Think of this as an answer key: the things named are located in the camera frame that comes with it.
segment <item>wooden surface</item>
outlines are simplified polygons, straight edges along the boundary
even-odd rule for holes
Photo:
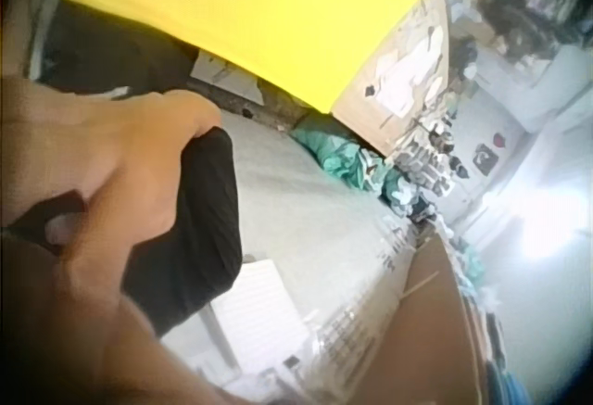
[[[424,96],[433,79],[440,76],[439,93],[448,82],[448,23],[445,0],[420,0],[412,10],[384,38],[371,57],[364,63],[355,78],[332,106],[332,114],[348,128],[389,156],[396,141],[408,130],[412,119],[422,109]],[[428,33],[428,28],[440,26],[443,30],[443,58],[435,72],[429,71],[424,82],[414,90],[414,106],[399,118],[381,105],[373,96],[365,95],[369,85],[377,81],[377,61],[384,55],[396,52],[397,58],[406,56]]]
[[[437,237],[416,253],[406,290],[435,272],[436,278],[400,303],[351,404],[481,402],[466,310]]]

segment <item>yellow fabric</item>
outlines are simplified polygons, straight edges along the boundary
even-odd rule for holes
[[[204,48],[329,112],[417,0],[73,0]]]

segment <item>room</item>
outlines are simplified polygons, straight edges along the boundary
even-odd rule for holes
[[[261,404],[581,394],[593,0],[22,1],[29,81],[221,110],[241,261],[157,329],[185,369]]]

